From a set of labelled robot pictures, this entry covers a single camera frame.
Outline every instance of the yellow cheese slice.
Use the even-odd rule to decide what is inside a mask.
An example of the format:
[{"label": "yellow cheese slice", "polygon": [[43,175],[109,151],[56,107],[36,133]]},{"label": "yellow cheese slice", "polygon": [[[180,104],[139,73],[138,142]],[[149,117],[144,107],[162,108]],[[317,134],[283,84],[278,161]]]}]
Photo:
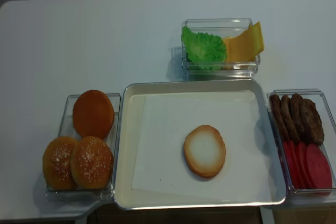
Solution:
[{"label": "yellow cheese slice", "polygon": [[226,62],[252,61],[264,50],[263,34],[260,22],[249,26],[235,38],[223,38],[226,46]]}]

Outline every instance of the clear plastic container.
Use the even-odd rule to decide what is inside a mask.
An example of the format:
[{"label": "clear plastic container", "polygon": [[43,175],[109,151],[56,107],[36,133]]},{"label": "clear plastic container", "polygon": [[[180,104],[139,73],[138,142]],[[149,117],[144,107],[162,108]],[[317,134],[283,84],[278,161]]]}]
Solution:
[{"label": "clear plastic container", "polygon": [[[282,140],[280,139],[280,134],[278,128],[276,126],[271,108],[269,103],[269,96],[272,94],[277,94],[280,99],[283,95],[287,94],[291,97],[293,94],[299,94],[303,98],[310,99],[316,104],[316,109],[321,117],[322,127],[324,131],[324,142],[320,146],[323,154],[327,158],[329,163],[331,177],[332,177],[332,188],[328,189],[298,189],[295,188],[292,184],[291,177],[289,174],[287,159],[285,156],[285,152],[282,146]],[[267,94],[268,100],[268,111],[269,117],[271,121],[271,125],[274,131],[274,136],[278,145],[278,152],[280,156],[280,161],[282,162],[282,167],[284,171],[284,176],[286,183],[288,185],[288,189],[293,194],[309,194],[309,195],[316,195],[320,197],[334,197],[336,195],[336,178],[335,178],[335,171],[336,171],[336,157],[334,155],[336,151],[336,125],[334,119],[331,115],[329,110],[328,103],[324,94],[318,89],[297,89],[297,90],[275,90],[272,93]],[[331,192],[331,194],[327,196],[320,195],[318,193],[326,193]]]},{"label": "clear plastic container", "polygon": [[[182,23],[191,31],[218,35],[221,38],[237,37],[252,24],[249,18],[224,19],[187,19]],[[185,46],[182,42],[182,67],[188,76],[209,76],[209,78],[251,78],[258,72],[260,55],[253,61],[246,62],[197,62],[188,60]],[[213,67],[218,70],[203,70],[202,67]]]},{"label": "clear plastic container", "polygon": [[[117,131],[119,123],[120,110],[120,94],[106,94],[110,99],[114,109],[113,126],[104,139],[104,142],[110,147],[111,152],[115,153],[115,143],[117,140]],[[65,110],[62,117],[62,122],[58,136],[71,136],[76,140],[80,140],[80,135],[76,132],[72,122],[72,110],[75,102],[80,95],[70,95],[67,98]],[[47,186],[47,197],[49,200],[95,200],[95,199],[111,199],[113,197],[112,176],[105,189],[87,190],[77,188],[75,190],[54,190]]]}]

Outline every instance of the white paper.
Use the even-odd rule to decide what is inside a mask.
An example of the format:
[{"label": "white paper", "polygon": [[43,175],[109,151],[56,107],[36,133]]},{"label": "white paper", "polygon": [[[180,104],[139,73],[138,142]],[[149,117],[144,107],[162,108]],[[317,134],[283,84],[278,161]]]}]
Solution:
[{"label": "white paper", "polygon": [[[271,201],[269,157],[257,100],[250,91],[147,95],[132,189],[224,201]],[[211,179],[194,175],[183,156],[185,137],[207,124],[226,146],[222,170]]]}]

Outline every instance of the bun slice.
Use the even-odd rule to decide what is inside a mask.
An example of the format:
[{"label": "bun slice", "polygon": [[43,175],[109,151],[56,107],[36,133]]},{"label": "bun slice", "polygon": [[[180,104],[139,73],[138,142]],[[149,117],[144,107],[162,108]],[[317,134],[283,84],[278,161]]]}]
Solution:
[{"label": "bun slice", "polygon": [[209,125],[194,129],[185,138],[184,157],[190,170],[198,176],[217,175],[225,162],[225,144],[219,131]]}]

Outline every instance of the green lettuce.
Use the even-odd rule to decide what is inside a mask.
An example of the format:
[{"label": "green lettuce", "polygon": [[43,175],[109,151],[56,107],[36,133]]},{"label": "green lettuce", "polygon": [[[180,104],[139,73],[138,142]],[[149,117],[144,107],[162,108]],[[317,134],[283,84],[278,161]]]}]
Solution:
[{"label": "green lettuce", "polygon": [[[182,28],[182,41],[188,60],[198,62],[224,62],[227,58],[225,44],[220,36],[208,33],[193,33],[186,26]],[[202,66],[202,70],[218,70],[221,66]]]}]

